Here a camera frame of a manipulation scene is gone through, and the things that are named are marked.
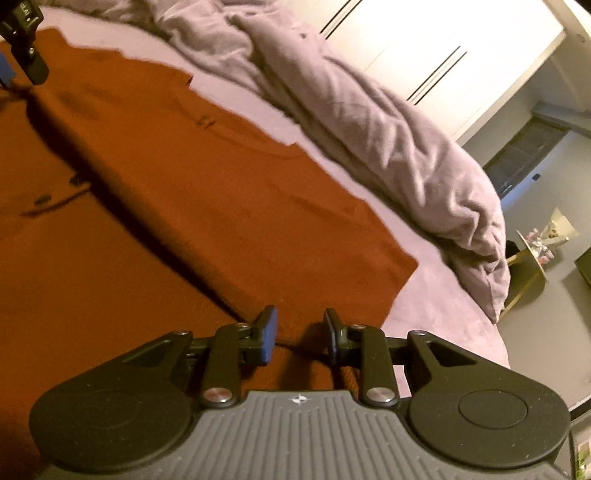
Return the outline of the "lilac fleece bed sheet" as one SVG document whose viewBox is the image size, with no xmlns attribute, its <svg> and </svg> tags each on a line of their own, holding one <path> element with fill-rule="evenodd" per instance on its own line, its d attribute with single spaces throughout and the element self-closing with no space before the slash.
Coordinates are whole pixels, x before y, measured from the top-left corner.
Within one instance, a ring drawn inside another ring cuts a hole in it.
<svg viewBox="0 0 591 480">
<path fill-rule="evenodd" d="M 509 364 L 506 346 L 496 326 L 463 289 L 448 266 L 443 250 L 415 225 L 408 223 L 397 205 L 377 197 L 311 142 L 301 127 L 242 86 L 208 74 L 182 57 L 164 40 L 136 27 L 46 7 L 44 28 L 55 27 L 76 47 L 116 49 L 122 55 L 168 65 L 192 77 L 191 90 L 238 114 L 278 142 L 297 143 L 353 196 L 365 201 L 381 218 L 402 247 L 419 262 L 402 292 L 394 300 L 383 328 L 387 335 L 403 337 L 410 330 L 427 330 L 503 366 Z"/>
</svg>

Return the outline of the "dark doorway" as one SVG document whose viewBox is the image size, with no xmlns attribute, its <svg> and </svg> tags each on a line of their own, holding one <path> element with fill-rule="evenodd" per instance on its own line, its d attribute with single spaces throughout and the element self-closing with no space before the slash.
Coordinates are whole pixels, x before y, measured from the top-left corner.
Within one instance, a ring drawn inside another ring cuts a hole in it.
<svg viewBox="0 0 591 480">
<path fill-rule="evenodd" d="M 536 117 L 528 121 L 484 166 L 498 196 L 508 195 L 568 132 L 566 127 Z"/>
</svg>

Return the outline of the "cream side table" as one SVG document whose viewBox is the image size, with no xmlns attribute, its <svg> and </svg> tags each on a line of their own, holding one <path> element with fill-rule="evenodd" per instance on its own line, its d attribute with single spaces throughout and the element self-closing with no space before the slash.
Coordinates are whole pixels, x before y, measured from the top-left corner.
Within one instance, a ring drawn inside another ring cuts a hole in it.
<svg viewBox="0 0 591 480">
<path fill-rule="evenodd" d="M 516 231 L 516 234 L 524 248 L 507 260 L 511 278 L 505 308 L 499 315 L 500 320 L 530 294 L 534 287 L 544 288 L 548 282 L 546 272 L 538 262 L 538 258 L 525 236 L 519 230 Z"/>
</svg>

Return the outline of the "white wardrobe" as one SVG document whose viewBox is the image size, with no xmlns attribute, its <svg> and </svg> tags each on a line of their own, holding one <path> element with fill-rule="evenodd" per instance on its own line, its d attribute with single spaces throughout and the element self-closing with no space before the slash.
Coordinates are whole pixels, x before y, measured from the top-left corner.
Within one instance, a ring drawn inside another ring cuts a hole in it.
<svg viewBox="0 0 591 480">
<path fill-rule="evenodd" d="M 465 144 L 566 38 L 543 1 L 291 0 L 329 48 Z"/>
</svg>

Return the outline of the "flower bouquet on table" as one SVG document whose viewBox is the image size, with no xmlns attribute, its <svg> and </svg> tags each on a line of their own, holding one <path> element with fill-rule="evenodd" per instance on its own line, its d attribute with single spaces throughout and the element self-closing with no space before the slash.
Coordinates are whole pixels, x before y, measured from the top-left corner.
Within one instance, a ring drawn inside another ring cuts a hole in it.
<svg viewBox="0 0 591 480">
<path fill-rule="evenodd" d="M 554 259 L 556 250 L 579 235 L 580 232 L 556 207 L 544 228 L 541 231 L 536 228 L 531 230 L 525 236 L 525 241 L 538 264 L 544 267 Z"/>
</svg>

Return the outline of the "rust brown knit cardigan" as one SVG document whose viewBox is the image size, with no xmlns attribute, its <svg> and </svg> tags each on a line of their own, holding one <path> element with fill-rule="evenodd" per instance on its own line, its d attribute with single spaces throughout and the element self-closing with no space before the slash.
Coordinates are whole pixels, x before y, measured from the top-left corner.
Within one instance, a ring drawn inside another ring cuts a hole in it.
<svg viewBox="0 0 591 480">
<path fill-rule="evenodd" d="M 53 385 L 173 330 L 279 311 L 249 390 L 328 389 L 322 314 L 383 325 L 417 269 L 297 145 L 194 93 L 187 73 L 38 35 L 50 75 L 1 95 L 1 475 L 41 465 Z"/>
</svg>

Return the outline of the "lilac crumpled duvet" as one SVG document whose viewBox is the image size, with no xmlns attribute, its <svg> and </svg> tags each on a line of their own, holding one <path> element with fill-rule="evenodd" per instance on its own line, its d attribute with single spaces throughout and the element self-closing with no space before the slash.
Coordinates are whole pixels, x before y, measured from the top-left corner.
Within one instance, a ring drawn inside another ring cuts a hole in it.
<svg viewBox="0 0 591 480">
<path fill-rule="evenodd" d="M 195 66 L 301 125 L 353 176 L 445 240 L 463 288 L 492 321 L 510 285 L 505 220 L 482 167 L 423 112 L 276 1 L 69 1 L 74 12 L 164 38 Z"/>
</svg>

